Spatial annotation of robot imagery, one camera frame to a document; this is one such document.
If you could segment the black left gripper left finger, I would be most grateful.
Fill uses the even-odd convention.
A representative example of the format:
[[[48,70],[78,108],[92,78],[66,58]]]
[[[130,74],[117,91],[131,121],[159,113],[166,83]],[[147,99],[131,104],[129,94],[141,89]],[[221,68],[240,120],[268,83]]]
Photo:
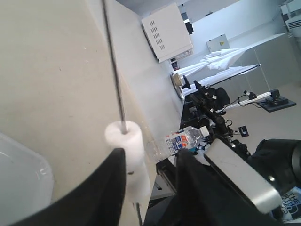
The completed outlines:
[[[115,148],[66,196],[16,226],[117,226],[125,198],[126,157]]]

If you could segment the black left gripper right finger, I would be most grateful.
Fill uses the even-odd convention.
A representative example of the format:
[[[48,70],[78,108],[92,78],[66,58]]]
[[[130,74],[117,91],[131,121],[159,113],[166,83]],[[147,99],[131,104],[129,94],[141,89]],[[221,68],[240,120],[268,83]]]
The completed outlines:
[[[193,154],[181,150],[176,164],[168,159],[156,164],[174,195],[148,208],[145,226],[279,226],[260,213]]]

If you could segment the background robot arm rig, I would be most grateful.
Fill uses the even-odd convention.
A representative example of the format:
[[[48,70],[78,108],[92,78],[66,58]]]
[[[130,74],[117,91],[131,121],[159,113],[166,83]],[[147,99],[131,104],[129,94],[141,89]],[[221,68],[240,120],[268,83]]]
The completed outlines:
[[[237,131],[231,129],[232,120],[225,120],[223,117],[227,110],[254,105],[272,113],[297,105],[294,101],[281,96],[277,89],[259,96],[253,92],[244,91],[242,96],[247,98],[245,101],[241,99],[242,97],[237,97],[231,102],[224,88],[206,87],[197,81],[194,81],[194,85],[196,90],[184,98],[180,128],[192,126],[208,130],[209,135],[205,140],[190,149],[195,156],[201,156],[216,138],[229,144],[244,160],[250,156],[247,146],[233,139],[237,132],[242,137],[247,137],[248,131],[245,126],[239,127]]]

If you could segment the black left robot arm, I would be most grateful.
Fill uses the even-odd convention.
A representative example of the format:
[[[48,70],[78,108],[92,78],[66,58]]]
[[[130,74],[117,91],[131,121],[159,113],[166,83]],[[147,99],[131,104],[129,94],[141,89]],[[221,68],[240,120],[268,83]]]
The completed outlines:
[[[274,188],[285,194],[301,184],[299,140],[270,139],[259,143],[244,161],[264,178],[274,177]],[[114,149],[81,185],[64,198],[33,214],[19,226],[116,226],[126,188],[126,157]],[[275,226],[276,220],[262,214],[222,182],[221,173],[201,165],[189,152],[178,156],[176,197],[159,210],[147,211],[148,226]]]

